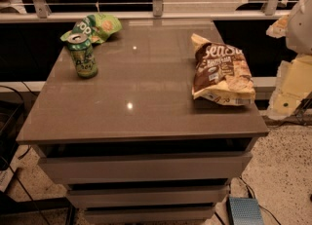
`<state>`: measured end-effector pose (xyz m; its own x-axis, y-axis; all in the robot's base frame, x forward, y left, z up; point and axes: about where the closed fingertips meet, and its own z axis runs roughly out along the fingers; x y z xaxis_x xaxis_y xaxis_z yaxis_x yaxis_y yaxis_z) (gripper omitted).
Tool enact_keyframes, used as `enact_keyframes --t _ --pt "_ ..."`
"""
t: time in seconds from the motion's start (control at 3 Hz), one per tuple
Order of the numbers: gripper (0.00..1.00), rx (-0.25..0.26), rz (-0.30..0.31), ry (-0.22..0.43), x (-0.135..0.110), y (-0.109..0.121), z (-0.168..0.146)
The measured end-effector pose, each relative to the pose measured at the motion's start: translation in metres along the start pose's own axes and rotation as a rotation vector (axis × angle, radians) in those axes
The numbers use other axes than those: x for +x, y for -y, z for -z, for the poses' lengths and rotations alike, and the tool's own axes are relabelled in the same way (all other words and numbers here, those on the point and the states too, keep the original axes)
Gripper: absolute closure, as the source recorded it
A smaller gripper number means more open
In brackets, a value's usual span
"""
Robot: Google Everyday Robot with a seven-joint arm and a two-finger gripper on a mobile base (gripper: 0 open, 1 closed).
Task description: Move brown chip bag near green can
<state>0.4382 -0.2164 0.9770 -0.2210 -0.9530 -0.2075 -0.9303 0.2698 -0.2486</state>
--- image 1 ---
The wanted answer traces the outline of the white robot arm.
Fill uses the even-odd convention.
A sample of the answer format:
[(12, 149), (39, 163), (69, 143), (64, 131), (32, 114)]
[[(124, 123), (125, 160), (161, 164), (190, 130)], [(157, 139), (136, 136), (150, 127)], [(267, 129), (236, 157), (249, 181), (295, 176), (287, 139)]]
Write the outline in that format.
[(312, 0), (299, 0), (287, 23), (286, 44), (298, 54), (312, 54)]

